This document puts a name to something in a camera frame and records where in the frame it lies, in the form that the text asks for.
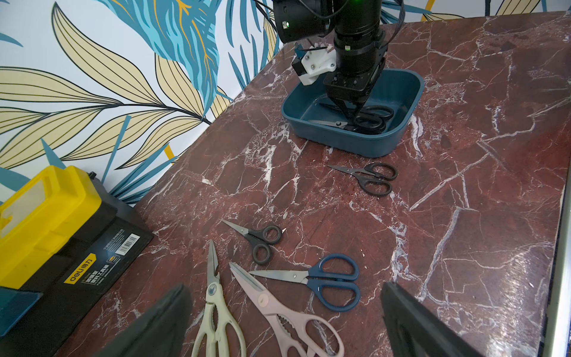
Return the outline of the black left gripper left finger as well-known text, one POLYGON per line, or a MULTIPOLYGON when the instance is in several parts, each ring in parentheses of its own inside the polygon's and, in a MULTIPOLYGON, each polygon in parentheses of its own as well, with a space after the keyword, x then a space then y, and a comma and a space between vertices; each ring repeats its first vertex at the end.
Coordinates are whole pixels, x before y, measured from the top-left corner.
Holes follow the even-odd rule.
POLYGON ((173 287, 96 356, 180 356, 192 310, 190 290, 173 287))

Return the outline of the small black slim scissors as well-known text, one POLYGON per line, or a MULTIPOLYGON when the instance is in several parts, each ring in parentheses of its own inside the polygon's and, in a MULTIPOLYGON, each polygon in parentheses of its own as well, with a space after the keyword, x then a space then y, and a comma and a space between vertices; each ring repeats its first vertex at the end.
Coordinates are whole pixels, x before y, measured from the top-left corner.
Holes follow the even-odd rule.
POLYGON ((284 230, 279 226, 270 224, 262 230, 253 230, 238 226, 227 220, 222 220, 227 226, 239 232, 250 244, 252 248, 252 259, 254 263, 265 266, 272 258, 271 245, 276 245, 281 241, 284 230))

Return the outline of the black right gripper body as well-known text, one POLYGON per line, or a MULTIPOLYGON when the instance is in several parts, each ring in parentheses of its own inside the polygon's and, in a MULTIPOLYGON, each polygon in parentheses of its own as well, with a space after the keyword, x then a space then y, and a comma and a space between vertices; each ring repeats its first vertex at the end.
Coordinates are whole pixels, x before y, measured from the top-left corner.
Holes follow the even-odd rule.
POLYGON ((385 67, 387 46, 368 46, 361 50, 335 47, 336 70, 324 77, 330 99, 364 103, 385 67))

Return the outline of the large black handled scissors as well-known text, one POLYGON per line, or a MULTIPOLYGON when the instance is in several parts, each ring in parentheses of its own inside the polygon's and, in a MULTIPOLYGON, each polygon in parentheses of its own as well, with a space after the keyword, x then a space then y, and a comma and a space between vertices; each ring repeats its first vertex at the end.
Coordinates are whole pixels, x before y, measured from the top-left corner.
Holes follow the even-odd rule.
POLYGON ((331 126, 366 135, 378 135, 387 129, 388 122, 394 115, 394 110, 387 106, 366 106, 360 111, 353 122, 347 120, 310 120, 310 123, 331 126))

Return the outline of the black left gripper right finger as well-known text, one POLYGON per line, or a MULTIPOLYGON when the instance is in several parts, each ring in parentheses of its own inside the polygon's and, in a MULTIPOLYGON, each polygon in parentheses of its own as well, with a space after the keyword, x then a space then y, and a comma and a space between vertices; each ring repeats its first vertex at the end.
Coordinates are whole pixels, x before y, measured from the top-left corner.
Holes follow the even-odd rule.
POLYGON ((382 287, 384 321, 394 356, 480 356, 400 285, 382 287))

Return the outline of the blue handled scissors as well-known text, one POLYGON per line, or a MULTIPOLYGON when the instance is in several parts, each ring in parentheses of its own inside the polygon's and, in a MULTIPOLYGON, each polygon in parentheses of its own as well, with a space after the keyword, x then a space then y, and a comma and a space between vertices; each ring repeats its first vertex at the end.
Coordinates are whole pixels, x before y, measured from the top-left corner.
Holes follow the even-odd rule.
POLYGON ((360 288, 355 284, 360 275, 360 269, 356 262, 345 254, 330 254, 324 257, 317 265, 304 271, 264 270, 251 271, 249 274, 276 281, 304 284, 315 293, 315 296, 326 308, 334 312, 348 312, 354 309, 361 299, 360 288), (352 266, 352 274, 325 272, 324 265, 330 260, 343 260, 349 263, 352 266), (355 297, 352 302, 343 306, 337 306, 325 299, 323 294, 325 288, 349 290, 354 293, 355 297))

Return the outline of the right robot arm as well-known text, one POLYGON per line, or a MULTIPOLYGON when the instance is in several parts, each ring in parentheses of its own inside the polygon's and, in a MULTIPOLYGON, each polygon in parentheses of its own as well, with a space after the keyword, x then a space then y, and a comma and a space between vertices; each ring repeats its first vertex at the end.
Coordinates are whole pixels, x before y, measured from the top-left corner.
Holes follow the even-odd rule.
POLYGON ((324 76, 327 97, 347 119, 346 129, 373 133, 384 123, 364 108, 385 66, 388 42, 380 1, 274 1, 284 43, 334 34, 333 48, 298 48, 292 67, 304 86, 324 76))

